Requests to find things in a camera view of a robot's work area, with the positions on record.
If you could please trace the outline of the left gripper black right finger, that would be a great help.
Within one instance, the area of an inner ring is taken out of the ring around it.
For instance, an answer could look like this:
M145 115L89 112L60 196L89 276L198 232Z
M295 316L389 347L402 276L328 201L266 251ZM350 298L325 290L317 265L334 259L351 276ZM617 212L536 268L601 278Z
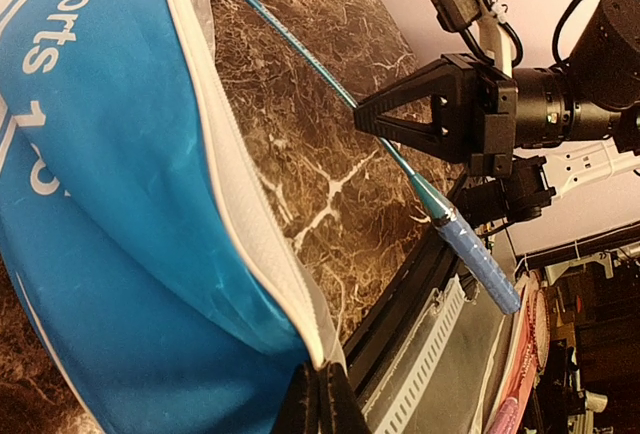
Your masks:
M364 415L343 366L327 364L319 374L319 424L321 433L369 434Z

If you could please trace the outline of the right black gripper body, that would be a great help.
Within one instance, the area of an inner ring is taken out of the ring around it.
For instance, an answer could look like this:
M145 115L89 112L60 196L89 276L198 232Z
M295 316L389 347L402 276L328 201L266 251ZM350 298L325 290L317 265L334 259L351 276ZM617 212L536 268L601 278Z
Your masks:
M466 165L473 176L510 176L516 81L469 54L444 54L441 59L453 69L452 87L439 106L445 160Z

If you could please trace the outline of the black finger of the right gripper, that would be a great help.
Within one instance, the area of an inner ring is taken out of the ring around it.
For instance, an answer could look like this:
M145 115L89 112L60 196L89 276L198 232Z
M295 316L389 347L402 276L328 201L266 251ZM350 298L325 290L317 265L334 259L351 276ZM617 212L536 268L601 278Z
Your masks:
M414 73L371 94L353 109L356 127L372 124L379 115L441 93L449 78L455 75L457 67L450 61L433 61Z
M452 164L463 163L463 145L448 128L389 116L373 120L372 133Z

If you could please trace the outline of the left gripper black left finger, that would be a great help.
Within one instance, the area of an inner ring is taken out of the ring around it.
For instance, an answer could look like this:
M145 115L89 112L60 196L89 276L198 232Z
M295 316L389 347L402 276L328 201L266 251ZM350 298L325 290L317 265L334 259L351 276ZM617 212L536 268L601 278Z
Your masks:
M273 434L316 434L319 432L319 375L312 364L301 364L292 376L280 407Z

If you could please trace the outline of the blue badminton racket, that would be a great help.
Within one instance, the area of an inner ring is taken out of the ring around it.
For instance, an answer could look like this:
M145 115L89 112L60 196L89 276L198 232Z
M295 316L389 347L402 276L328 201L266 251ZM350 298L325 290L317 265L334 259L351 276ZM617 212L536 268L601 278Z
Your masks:
M346 106L357 107L355 98L266 5L260 0L243 1L305 59ZM469 223L440 191L411 167L389 140L380 138L379 141L407 176L440 237L469 268L502 313L518 312L521 308L520 295Z

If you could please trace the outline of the blue racket bag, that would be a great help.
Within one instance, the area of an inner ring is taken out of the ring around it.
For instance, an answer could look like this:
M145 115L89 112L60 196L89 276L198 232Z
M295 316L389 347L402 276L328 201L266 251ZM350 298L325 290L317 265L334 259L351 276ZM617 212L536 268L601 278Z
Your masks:
M1 254L107 433L267 433L344 360L191 0L1 0Z

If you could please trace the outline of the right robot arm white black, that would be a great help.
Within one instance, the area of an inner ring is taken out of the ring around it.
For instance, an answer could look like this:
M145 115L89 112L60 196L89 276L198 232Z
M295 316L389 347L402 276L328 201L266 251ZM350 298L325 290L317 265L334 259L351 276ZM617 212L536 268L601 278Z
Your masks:
M543 159L515 149L606 138L639 149L639 0L599 0L570 56L547 68L503 74L445 54L363 99L354 123L484 178L456 199L472 226L535 219L557 188Z

